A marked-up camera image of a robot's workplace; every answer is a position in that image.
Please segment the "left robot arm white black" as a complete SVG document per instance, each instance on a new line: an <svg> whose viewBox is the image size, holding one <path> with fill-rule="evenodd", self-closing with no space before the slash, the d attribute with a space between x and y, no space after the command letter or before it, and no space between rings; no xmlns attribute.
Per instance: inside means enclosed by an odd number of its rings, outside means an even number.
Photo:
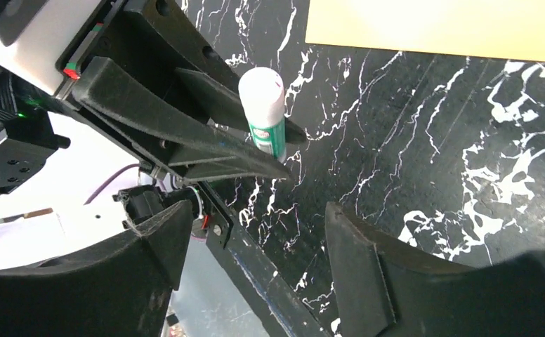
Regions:
<svg viewBox="0 0 545 337"><path fill-rule="evenodd" d="M288 178L248 131L239 77L174 1L0 1L0 194L70 140L49 112L90 126L153 178Z"/></svg>

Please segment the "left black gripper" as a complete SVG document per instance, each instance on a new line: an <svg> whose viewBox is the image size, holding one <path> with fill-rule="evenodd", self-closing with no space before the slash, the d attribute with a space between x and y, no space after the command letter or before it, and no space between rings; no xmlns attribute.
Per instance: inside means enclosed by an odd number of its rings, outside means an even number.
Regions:
<svg viewBox="0 0 545 337"><path fill-rule="evenodd" d="M185 183L240 177L289 179L286 166L208 125L249 126L239 77L175 1L103 2L89 42L69 52L77 80L69 115L135 159L146 173Z"/></svg>

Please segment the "green white glue stick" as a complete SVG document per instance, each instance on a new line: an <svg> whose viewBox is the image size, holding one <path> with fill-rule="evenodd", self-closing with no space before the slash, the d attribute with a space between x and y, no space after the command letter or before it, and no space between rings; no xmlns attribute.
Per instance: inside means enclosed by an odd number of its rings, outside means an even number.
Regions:
<svg viewBox="0 0 545 337"><path fill-rule="evenodd" d="M254 144L283 162L287 146L281 76L268 67L255 67L240 77L238 92Z"/></svg>

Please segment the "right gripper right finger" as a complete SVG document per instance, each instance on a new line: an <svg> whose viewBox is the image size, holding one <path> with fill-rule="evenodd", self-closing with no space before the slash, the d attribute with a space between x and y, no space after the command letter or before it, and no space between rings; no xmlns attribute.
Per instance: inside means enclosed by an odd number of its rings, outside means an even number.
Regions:
<svg viewBox="0 0 545 337"><path fill-rule="evenodd" d="M469 267L337 203L326 205L325 234L344 336L545 336L545 251Z"/></svg>

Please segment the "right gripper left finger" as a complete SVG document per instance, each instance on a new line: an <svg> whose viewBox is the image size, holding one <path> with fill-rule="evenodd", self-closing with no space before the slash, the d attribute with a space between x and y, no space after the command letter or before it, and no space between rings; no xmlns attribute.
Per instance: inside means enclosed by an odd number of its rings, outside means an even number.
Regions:
<svg viewBox="0 0 545 337"><path fill-rule="evenodd" d="M159 336L193 219L180 201L82 250L0 270L0 336Z"/></svg>

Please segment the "orange paper envelope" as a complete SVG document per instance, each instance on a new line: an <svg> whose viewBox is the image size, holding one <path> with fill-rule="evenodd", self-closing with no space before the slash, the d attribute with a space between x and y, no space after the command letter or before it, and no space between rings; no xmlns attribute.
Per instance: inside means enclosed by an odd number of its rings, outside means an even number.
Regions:
<svg viewBox="0 0 545 337"><path fill-rule="evenodd" d="M545 1L311 1L306 42L545 61Z"/></svg>

